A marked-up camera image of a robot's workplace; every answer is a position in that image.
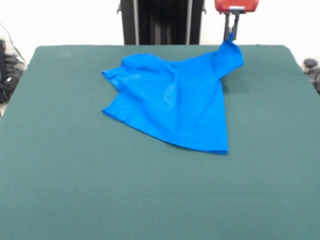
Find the black machine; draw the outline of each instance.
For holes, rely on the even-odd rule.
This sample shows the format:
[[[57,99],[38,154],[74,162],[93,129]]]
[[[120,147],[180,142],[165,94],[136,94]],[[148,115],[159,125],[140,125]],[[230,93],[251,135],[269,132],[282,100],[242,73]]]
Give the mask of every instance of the black machine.
[[[124,44],[126,45],[197,45],[200,40],[205,0],[121,0]],[[227,40],[237,36],[240,14],[254,12],[259,0],[215,0],[215,8],[225,14]],[[235,15],[232,29],[229,16]]]
[[[18,55],[6,53],[6,41],[0,39],[0,104],[10,100],[25,71]]]
[[[312,58],[304,60],[304,73],[309,77],[315,90],[320,94],[320,67],[317,67],[318,62]]]

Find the blue t-shirt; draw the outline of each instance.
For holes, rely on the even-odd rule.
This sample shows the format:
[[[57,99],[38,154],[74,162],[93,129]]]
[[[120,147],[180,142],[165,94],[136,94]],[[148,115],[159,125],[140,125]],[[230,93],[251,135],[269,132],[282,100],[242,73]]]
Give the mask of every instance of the blue t-shirt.
[[[231,41],[183,61],[147,53],[127,56],[120,67],[102,72],[118,90],[102,112],[170,144],[227,154],[220,79],[243,64],[240,49]]]

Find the shirt sleeve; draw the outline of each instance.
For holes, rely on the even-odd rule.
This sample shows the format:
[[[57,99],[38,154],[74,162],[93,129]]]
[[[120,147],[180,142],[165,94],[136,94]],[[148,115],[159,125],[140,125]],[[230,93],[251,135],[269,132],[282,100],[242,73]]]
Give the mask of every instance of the shirt sleeve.
[[[230,40],[224,41],[212,55],[212,68],[218,79],[231,73],[244,64],[241,50]]]
[[[113,69],[110,69],[110,70],[107,70],[107,71],[102,71],[102,75],[108,79],[108,81],[110,83],[112,83],[112,85],[115,87],[115,89],[119,90],[119,81],[118,81],[118,78],[117,76],[123,72],[123,68],[120,66],[120,67],[116,67],[116,68],[113,68]]]

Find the green table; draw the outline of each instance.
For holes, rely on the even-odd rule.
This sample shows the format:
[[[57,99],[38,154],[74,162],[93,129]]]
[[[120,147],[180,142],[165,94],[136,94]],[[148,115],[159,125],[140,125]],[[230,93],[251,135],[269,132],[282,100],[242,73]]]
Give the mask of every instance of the green table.
[[[223,80],[230,152],[101,113],[122,57],[216,46],[40,47],[0,122],[0,240],[319,240],[320,99],[283,46]]]

